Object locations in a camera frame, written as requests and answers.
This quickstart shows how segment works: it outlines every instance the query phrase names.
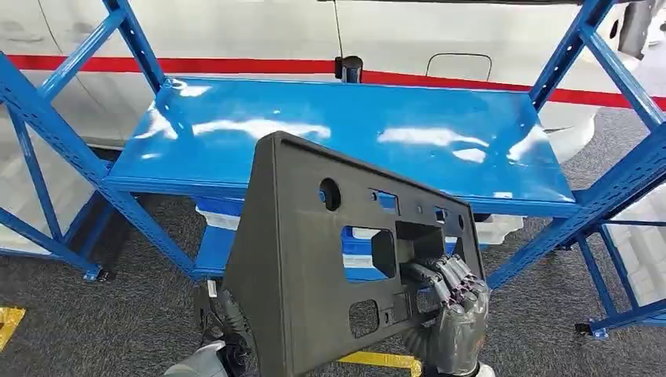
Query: rectangular cutout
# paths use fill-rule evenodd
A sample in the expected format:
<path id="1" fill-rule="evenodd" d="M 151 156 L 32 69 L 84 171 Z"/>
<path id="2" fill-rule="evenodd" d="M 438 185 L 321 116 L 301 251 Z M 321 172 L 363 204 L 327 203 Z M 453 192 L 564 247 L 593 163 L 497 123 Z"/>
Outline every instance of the rectangular cutout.
<path id="1" fill-rule="evenodd" d="M 397 196 L 394 194 L 370 188 L 370 200 L 379 203 L 387 214 L 400 214 Z"/>
<path id="2" fill-rule="evenodd" d="M 375 300 L 355 302 L 349 308 L 349 329 L 358 339 L 379 328 L 379 309 Z"/>
<path id="3" fill-rule="evenodd" d="M 350 283 L 386 280 L 395 276 L 395 247 L 390 231 L 345 226 L 340 242 L 345 278 Z"/>
<path id="4" fill-rule="evenodd" d="M 448 217 L 448 211 L 444 208 L 435 206 L 435 219 L 441 224 L 446 224 L 446 218 Z"/>

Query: robotic hand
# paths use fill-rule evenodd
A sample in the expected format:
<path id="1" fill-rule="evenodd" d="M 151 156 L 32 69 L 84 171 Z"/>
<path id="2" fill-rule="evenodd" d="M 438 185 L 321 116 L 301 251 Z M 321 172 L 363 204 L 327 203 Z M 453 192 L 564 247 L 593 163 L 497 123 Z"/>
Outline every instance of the robotic hand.
<path id="1" fill-rule="evenodd" d="M 424 364 L 426 377 L 495 377 L 494 371 L 478 362 L 488 320 L 490 289 L 458 256 L 418 259 L 401 265 L 404 278 L 420 287 L 432 288 L 440 305 L 434 323 L 422 324 L 403 334 L 407 348 Z M 230 299 L 225 312 L 236 313 Z M 239 322 L 239 313 L 232 316 Z M 244 326 L 236 324 L 225 341 L 216 341 L 197 350 L 191 357 L 169 368 L 170 377 L 249 376 L 245 372 L 247 342 L 241 336 Z"/>
<path id="2" fill-rule="evenodd" d="M 488 320 L 488 285 L 458 255 L 409 262 L 401 272 L 431 287 L 441 306 L 432 325 L 403 334 L 407 348 L 426 365 L 424 375 L 494 377 L 488 365 L 478 362 Z"/>

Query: blue shelf board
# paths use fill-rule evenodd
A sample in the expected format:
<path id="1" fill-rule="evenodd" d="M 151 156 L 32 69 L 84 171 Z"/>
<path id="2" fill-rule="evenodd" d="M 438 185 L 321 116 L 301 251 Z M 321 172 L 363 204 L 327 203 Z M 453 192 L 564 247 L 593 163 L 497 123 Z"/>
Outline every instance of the blue shelf board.
<path id="1" fill-rule="evenodd" d="M 276 130 L 464 198 L 576 209 L 529 96 L 493 90 L 170 78 L 105 180 L 242 197 Z"/>

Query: white car body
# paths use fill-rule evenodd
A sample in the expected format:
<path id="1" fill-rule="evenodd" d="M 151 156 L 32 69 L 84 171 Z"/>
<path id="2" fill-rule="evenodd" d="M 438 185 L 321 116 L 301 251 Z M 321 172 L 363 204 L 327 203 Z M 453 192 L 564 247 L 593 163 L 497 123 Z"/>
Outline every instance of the white car body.
<path id="1" fill-rule="evenodd" d="M 352 0 L 338 0 L 337 3 L 317 0 L 135 0 L 132 6 L 160 58 L 333 60 L 342 50 L 345 56 L 361 57 L 364 70 L 522 85 L 532 85 L 536 81 L 580 8 L 566 4 Z M 618 46 L 617 31 L 622 28 L 625 6 L 616 5 L 598 29 L 614 49 Z M 102 2 L 94 0 L 0 2 L 0 49 L 10 56 L 66 56 L 107 14 Z M 619 54 L 630 70 L 637 65 L 635 58 Z M 96 57 L 131 55 L 116 32 Z M 24 73 L 35 85 L 41 84 L 50 74 L 49 71 Z M 335 80 L 331 74 L 243 76 Z M 581 54 L 559 87 L 617 91 L 588 51 Z M 56 97 L 53 105 L 91 145 L 121 148 L 152 98 L 153 93 L 140 73 L 81 72 Z M 597 110 L 595 106 L 552 102 L 542 109 L 542 124 L 552 131 L 549 133 L 551 144 L 560 162 L 571 158 L 592 138 Z M 0 137 L 4 149 L 0 163 L 15 163 L 22 158 L 12 133 L 9 117 L 4 108 L 0 109 Z M 13 147 L 7 147 L 7 143 L 13 143 Z M 57 174 L 45 174 L 47 184 L 48 177 L 80 179 L 65 165 L 57 169 Z M 29 179 L 20 180 L 22 186 L 17 188 L 17 177 L 27 177 L 25 169 L 17 171 L 3 170 L 0 166 L 0 178 L 9 182 L 8 189 L 15 193 L 30 192 Z M 82 190 L 89 192 L 90 187 Z M 62 205 L 58 198 L 54 198 L 55 207 L 67 208 L 68 212 L 80 208 L 82 203 L 72 202 L 72 197 L 76 195 L 67 196 L 68 201 Z M 36 214 L 30 223 L 37 229 L 46 229 L 38 202 L 34 196 L 31 198 L 21 200 L 21 203 L 26 202 L 35 208 L 15 210 Z M 499 236 L 491 232 L 488 239 L 492 240 L 490 243 L 501 243 L 509 229 L 520 226 L 511 221 L 508 227 L 497 226 L 501 229 L 495 232 L 499 232 Z M 0 247 L 3 237 L 0 234 Z"/>

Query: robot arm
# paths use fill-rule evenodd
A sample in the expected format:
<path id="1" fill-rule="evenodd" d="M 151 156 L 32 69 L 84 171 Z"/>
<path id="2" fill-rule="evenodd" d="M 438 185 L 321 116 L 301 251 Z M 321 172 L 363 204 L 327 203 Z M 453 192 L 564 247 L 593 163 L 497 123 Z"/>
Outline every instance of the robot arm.
<path id="1" fill-rule="evenodd" d="M 425 375 L 494 376 L 478 362 L 488 320 L 488 285 L 458 255 L 409 262 L 401 272 L 432 287 L 440 302 L 433 324 L 403 334 L 407 348 L 426 365 Z"/>

